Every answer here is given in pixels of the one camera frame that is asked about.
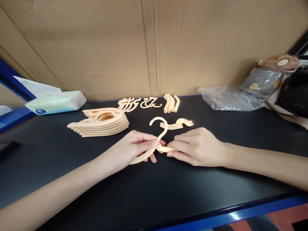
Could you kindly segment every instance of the cardboard wall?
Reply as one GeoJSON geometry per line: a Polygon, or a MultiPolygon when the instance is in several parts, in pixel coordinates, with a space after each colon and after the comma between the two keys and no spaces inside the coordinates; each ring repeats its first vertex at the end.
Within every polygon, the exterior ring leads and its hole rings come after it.
{"type": "Polygon", "coordinates": [[[26,102],[0,83],[0,106],[24,107],[26,102]]]}
{"type": "Polygon", "coordinates": [[[308,29],[306,0],[0,0],[0,53],[89,101],[240,82],[308,29]]]}
{"type": "Polygon", "coordinates": [[[308,29],[306,0],[143,0],[150,77],[160,95],[241,82],[308,29]]]}

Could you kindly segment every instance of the clear plastic bag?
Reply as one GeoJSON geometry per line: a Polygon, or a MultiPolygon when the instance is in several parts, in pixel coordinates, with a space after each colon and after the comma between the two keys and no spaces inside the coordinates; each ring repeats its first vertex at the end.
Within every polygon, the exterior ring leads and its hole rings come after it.
{"type": "Polygon", "coordinates": [[[268,97],[252,95],[238,86],[202,87],[198,91],[213,110],[254,111],[266,104],[268,97]]]}

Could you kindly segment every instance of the black table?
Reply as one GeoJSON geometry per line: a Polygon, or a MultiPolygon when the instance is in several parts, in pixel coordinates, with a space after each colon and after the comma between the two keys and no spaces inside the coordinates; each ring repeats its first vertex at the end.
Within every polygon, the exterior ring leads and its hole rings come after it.
{"type": "MultiPolygon", "coordinates": [[[[168,131],[177,134],[205,127],[219,140],[246,147],[308,157],[308,132],[262,108],[253,112],[213,111],[201,96],[181,97],[177,113],[161,108],[127,113],[125,131],[109,137],[82,138],[66,126],[85,119],[82,110],[117,107],[117,102],[87,103],[79,111],[36,116],[1,138],[19,147],[0,162],[0,208],[26,196],[78,166],[94,159],[131,130],[158,135],[161,116],[169,124],[178,118],[193,127],[168,131]]],[[[276,201],[303,192],[282,182],[222,167],[193,167],[165,154],[130,165],[98,183],[39,230],[157,229],[276,201]]]]}

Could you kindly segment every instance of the bag strap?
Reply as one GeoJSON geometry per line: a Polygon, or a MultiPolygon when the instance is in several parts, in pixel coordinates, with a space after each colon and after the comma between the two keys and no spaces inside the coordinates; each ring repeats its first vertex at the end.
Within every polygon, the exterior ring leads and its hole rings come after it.
{"type": "Polygon", "coordinates": [[[266,108],[270,110],[274,110],[277,112],[279,116],[284,118],[285,120],[298,124],[308,130],[308,119],[301,117],[301,116],[296,116],[293,113],[287,111],[286,109],[276,105],[276,101],[278,100],[279,93],[281,90],[282,84],[279,86],[279,88],[272,94],[272,96],[267,100],[267,104],[265,105],[266,108]]]}

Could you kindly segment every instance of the hand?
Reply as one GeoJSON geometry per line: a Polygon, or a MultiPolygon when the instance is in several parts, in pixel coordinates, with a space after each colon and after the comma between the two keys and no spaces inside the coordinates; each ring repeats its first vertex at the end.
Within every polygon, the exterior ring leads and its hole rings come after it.
{"type": "MultiPolygon", "coordinates": [[[[164,146],[166,142],[160,140],[160,144],[164,146]]],[[[138,155],[142,155],[144,151],[157,145],[157,136],[130,131],[115,145],[99,156],[99,158],[104,158],[104,161],[112,165],[114,168],[113,173],[115,173],[128,166],[138,155]]],[[[153,163],[157,162],[154,154],[150,156],[150,159],[153,163]]]]}
{"type": "Polygon", "coordinates": [[[193,166],[217,167],[223,166],[226,159],[225,143],[205,128],[197,128],[174,137],[168,147],[176,149],[167,153],[193,166]]]}

